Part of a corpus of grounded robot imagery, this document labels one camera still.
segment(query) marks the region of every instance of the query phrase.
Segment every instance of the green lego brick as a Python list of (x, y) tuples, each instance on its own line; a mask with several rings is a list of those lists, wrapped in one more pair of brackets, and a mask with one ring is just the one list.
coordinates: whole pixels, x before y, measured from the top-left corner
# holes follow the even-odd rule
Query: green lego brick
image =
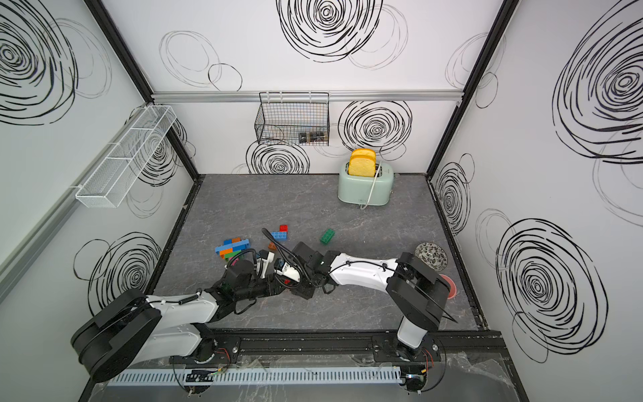
[(326, 233), (323, 234), (320, 241), (324, 244), (328, 244), (328, 242), (331, 241), (334, 235), (335, 235), (335, 231), (333, 229), (328, 229), (326, 230)]
[(234, 257), (235, 255), (239, 254), (241, 251), (243, 251), (243, 250), (233, 251), (233, 252), (231, 252), (231, 253), (228, 253), (228, 254), (224, 255), (224, 257), (226, 258), (226, 261), (228, 261), (228, 260), (230, 260), (232, 257)]

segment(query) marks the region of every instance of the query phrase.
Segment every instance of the wire basket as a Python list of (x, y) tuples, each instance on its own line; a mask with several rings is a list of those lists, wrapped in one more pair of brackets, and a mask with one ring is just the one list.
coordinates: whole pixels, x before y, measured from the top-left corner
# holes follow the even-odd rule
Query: wire basket
[(255, 119), (259, 144), (328, 146), (328, 92), (261, 92), (259, 99)]
[(89, 208), (117, 208), (175, 121), (170, 106), (147, 106), (80, 186), (76, 199)]

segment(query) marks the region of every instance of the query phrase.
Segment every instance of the patterned plate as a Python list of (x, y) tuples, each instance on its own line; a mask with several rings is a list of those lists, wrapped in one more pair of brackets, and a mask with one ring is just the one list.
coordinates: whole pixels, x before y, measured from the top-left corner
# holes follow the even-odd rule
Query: patterned plate
[(446, 252), (433, 243), (420, 243), (415, 249), (415, 256), (437, 272), (446, 268), (448, 261)]

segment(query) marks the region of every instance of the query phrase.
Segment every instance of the black metal frame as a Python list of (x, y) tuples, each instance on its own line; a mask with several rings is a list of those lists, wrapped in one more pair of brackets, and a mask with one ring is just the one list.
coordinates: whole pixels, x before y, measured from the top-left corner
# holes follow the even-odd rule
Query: black metal frame
[[(116, 25), (109, 16), (109, 13), (105, 9), (102, 1), (84, 1), (143, 99), (146, 102), (153, 102), (151, 87), (145, 79), (145, 76), (143, 75), (141, 69), (138, 67), (131, 52), (125, 45), (123, 37), (118, 32)], [(451, 234), (451, 231), (447, 226), (444, 212), (442, 211), (442, 207), (439, 205), (439, 202), (435, 197), (435, 191), (430, 182), (431, 177), (437, 171), (437, 167), (442, 157), (444, 156), (446, 149), (451, 139), (453, 138), (453, 135), (455, 134), (455, 131), (457, 130), (458, 124), (462, 120), (465, 110), (467, 109), (471, 99), (475, 95), (475, 91), (480, 82), (480, 79), (484, 75), (485, 68), (488, 65), (491, 57), (493, 56), (493, 53), (504, 33), (507, 24), (509, 23), (509, 20), (511, 19), (516, 6), (518, 5), (518, 2), (519, 0), (504, 0), (504, 2), (502, 3), (500, 11), (498, 12), (498, 15), (496, 16), (496, 19), (492, 25), (491, 31), (487, 36), (483, 49), (478, 56), (476, 64), (474, 65), (471, 76), (469, 77), (469, 80), (467, 81), (467, 84), (464, 88), (462, 103), (456, 107), (453, 114), (451, 115), (448, 126), (444, 131), (444, 134), (442, 135), (442, 139), (440, 140), (436, 153), (434, 154), (431, 164), (429, 165), (429, 169), (427, 170), (427, 178), (428, 186), (431, 191), (431, 198), (438, 211), (440, 223), (442, 224), (442, 228), (444, 230), (444, 233), (446, 234), (456, 267), (458, 269), (458, 272), (460, 273), (464, 291), (469, 299), (469, 303), (471, 304), (471, 309), (474, 312), (476, 323), (478, 324), (479, 328), (483, 329), (482, 331), (439, 331), (431, 335), (436, 336), (444, 344), (444, 348), (447, 352), (498, 352), (502, 356), (511, 379), (516, 386), (516, 391), (520, 400), (527, 402), (529, 399), (525, 393), (520, 378), (518, 377), (518, 373), (516, 372), (513, 362), (511, 361), (511, 357), (509, 356), (509, 352), (507, 351), (501, 334), (497, 331), (490, 331), (487, 329), (487, 322), (482, 313), (482, 309), (480, 308), (480, 303), (478, 302), (477, 296), (473, 291), (469, 275), (466, 272), (453, 235)], [(167, 138), (174, 150), (177, 152), (179, 159), (185, 166), (185, 169), (188, 171), (190, 177), (193, 179), (194, 185), (186, 199), (184, 209), (181, 211), (174, 225), (174, 228), (172, 229), (170, 237), (168, 238), (165, 248), (163, 249), (163, 252), (161, 254), (161, 258), (159, 259), (159, 262), (155, 267), (154, 273), (150, 278), (150, 282), (146, 288), (146, 294), (153, 293), (154, 288), (156, 287), (156, 284), (158, 283), (158, 280), (165, 268), (165, 265), (167, 264), (169, 255), (176, 243), (183, 224), (185, 223), (190, 208), (196, 199), (196, 195), (201, 187), (204, 178), (203, 175), (200, 176), (198, 174), (194, 164), (192, 163), (192, 160), (190, 159), (187, 151), (185, 151), (183, 144), (181, 143), (176, 135), (176, 132), (173, 129), (168, 132)], [(363, 340), (365, 339), (365, 336), (389, 336), (391, 332), (395, 333), (396, 329), (392, 329), (389, 331), (271, 331), (258, 329), (212, 329), (211, 335), (217, 337), (217, 339), (221, 339), (221, 344), (230, 343), (230, 345), (232, 345), (232, 343), (238, 342), (239, 344), (237, 347), (239, 348), (239, 351), (244, 354), (253, 354), (253, 351), (257, 352), (257, 346), (261, 346), (261, 348), (259, 348), (261, 349), (259, 353), (263, 355), (283, 354), (284, 338), (287, 338), (290, 342), (295, 338), (303, 339), (303, 344), (298, 345), (297, 349), (299, 349), (299, 346), (305, 346), (305, 344), (313, 345), (314, 342), (317, 342), (318, 347), (305, 346), (304, 349), (307, 348), (307, 350), (309, 350), (310, 352), (315, 352), (318, 354), (320, 352), (320, 346), (327, 353), (342, 354), (346, 353), (346, 348), (342, 348), (341, 346), (344, 341), (353, 342), (353, 345), (348, 347), (350, 349), (351, 347), (355, 347), (356, 339)], [(333, 347), (332, 350), (327, 347), (327, 345), (331, 343), (336, 345), (336, 347)], [(302, 352), (299, 350), (292, 351), (292, 353), (302, 354)], [(89, 401), (94, 386), (95, 382), (90, 379), (82, 392), (79, 402)]]
[(458, 273), (460, 274), (462, 287), (464, 288), (464, 293), (467, 295), (467, 299), (469, 300), (469, 306), (471, 308), (471, 312), (473, 313), (473, 318), (476, 320), (476, 324), (478, 325), (479, 329), (481, 330), (488, 329), (489, 326), (487, 325), (487, 319), (485, 318), (484, 313), (482, 312), (482, 306), (480, 306), (480, 301), (478, 301), (478, 296), (476, 296), (476, 293), (473, 290), (473, 285), (471, 283), (471, 279), (469, 278), (469, 273), (464, 267), (464, 261), (462, 260), (462, 256), (460, 255), (460, 250), (458, 249), (458, 245), (455, 242), (455, 238), (453, 237), (453, 234), (451, 233), (451, 229), (449, 229), (449, 225), (446, 222), (446, 217), (444, 216), (442, 205), (440, 205), (440, 202), (437, 200), (437, 197), (435, 195), (435, 189), (433, 188), (433, 183), (431, 183), (431, 179), (427, 178), (426, 184), (427, 186), (429, 186), (429, 191), (431, 192), (431, 199), (433, 200), (433, 205), (435, 205), (435, 210), (438, 212), (438, 217), (440, 218), (440, 224), (442, 224), (442, 230), (444, 231), (444, 235), (446, 236), (446, 241), (449, 244), (449, 249), (451, 250), (451, 255), (453, 256), (453, 262), (455, 262), (455, 267), (458, 270)]
[[(134, 56), (132, 56), (132, 53), (129, 51), (129, 48), (125, 44), (123, 37), (114, 24), (112, 17), (110, 17), (109, 12), (107, 12), (103, 2), (101, 0), (85, 0), (85, 5), (87, 5), (91, 15), (93, 15), (96, 23), (103, 31), (107, 41), (109, 41), (109, 44), (112, 46), (116, 56), (118, 56), (118, 59), (123, 64), (129, 78), (136, 86), (136, 89), (138, 89), (143, 100), (147, 103), (154, 102), (154, 99), (152, 99), (152, 88), (134, 60)], [(176, 135), (173, 127), (170, 127), (166, 138), (170, 142), (172, 148), (174, 148), (174, 152), (176, 152), (177, 156), (181, 160), (185, 170), (188, 171), (192, 181), (197, 181), (199, 179), (199, 172), (190, 159), (190, 155), (185, 150), (181, 140), (179, 140), (179, 137)]]
[(511, 17), (514, 14), (516, 6), (518, 6), (519, 2), (520, 0), (504, 0), (502, 2), (500, 10), (498, 11), (498, 15), (496, 15), (496, 19), (495, 21), (493, 21), (493, 25), (491, 26), (491, 30), (487, 35), (487, 39), (482, 46), (482, 51), (478, 55), (478, 60), (476, 60), (476, 64), (473, 65), (471, 75), (467, 80), (467, 84), (464, 86), (462, 101), (459, 105), (456, 106), (455, 110), (453, 111), (453, 114), (449, 119), (449, 123), (444, 130), (444, 134), (440, 139), (437, 150), (433, 155), (433, 159), (431, 160), (429, 169), (426, 171), (429, 179), (431, 179), (435, 172), (438, 170), (440, 161), (442, 161), (442, 157), (444, 157), (446, 149), (449, 147), (451, 139), (458, 129), (460, 121), (462, 120), (462, 117), (464, 116), (464, 113), (466, 112), (471, 99), (473, 99), (476, 94), (476, 90), (478, 89), (480, 80), (485, 74), (485, 69), (489, 64), (489, 61), (491, 61), (493, 53), (496, 51), (496, 47), (498, 46), (502, 35), (505, 33), (505, 28), (509, 24), (509, 20), (511, 20)]
[[(377, 358), (376, 339), (395, 334), (395, 330), (378, 331), (328, 331), (328, 330), (283, 330), (283, 329), (210, 329), (212, 336), (229, 352), (236, 347), (237, 353), (231, 354), (231, 362), (235, 363), (239, 356), (284, 356), (289, 354), (373, 354), (375, 363), (389, 361), (386, 356)], [(427, 338), (437, 338), (444, 350), (431, 354), (435, 361), (442, 359), (442, 353), (466, 352), (475, 354), (481, 352), (498, 353), (505, 364), (509, 377), (516, 387), (516, 393), (521, 402), (529, 402), (516, 367), (509, 356), (507, 346), (498, 331), (439, 331), (429, 333)], [(227, 362), (227, 358), (219, 356), (220, 361), (207, 364), (196, 364), (193, 359), (180, 358), (174, 362), (185, 364), (189, 369), (207, 369), (218, 367)]]
[(176, 222), (174, 223), (174, 227), (170, 232), (170, 237), (168, 237), (167, 242), (165, 243), (165, 247), (161, 252), (161, 257), (156, 263), (156, 267), (154, 267), (152, 276), (150, 277), (150, 280), (147, 283), (147, 287), (145, 288), (146, 295), (154, 294), (156, 285), (159, 283), (161, 274), (163, 273), (163, 270), (165, 269), (165, 266), (167, 265), (167, 262), (170, 259), (170, 254), (172, 253), (172, 250), (174, 249), (174, 245), (176, 244), (176, 241), (179, 238), (181, 229), (183, 229), (183, 224), (185, 224), (185, 220), (188, 218), (190, 209), (192, 208), (194, 201), (197, 199), (197, 194), (201, 189), (201, 185), (203, 184), (203, 179), (205, 179), (204, 174), (200, 175), (197, 181), (195, 181), (192, 184), (190, 193), (188, 193), (188, 197), (185, 199), (185, 203), (183, 203), (183, 209), (181, 209), (181, 213), (179, 214), (179, 217), (176, 219)]

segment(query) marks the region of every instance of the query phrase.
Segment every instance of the white mesh shelf basket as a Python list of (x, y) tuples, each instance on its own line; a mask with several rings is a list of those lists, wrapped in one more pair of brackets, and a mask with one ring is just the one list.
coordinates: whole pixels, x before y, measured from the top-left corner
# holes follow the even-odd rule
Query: white mesh shelf basket
[(116, 208), (165, 139), (176, 115), (170, 106), (147, 106), (76, 193), (89, 208)]

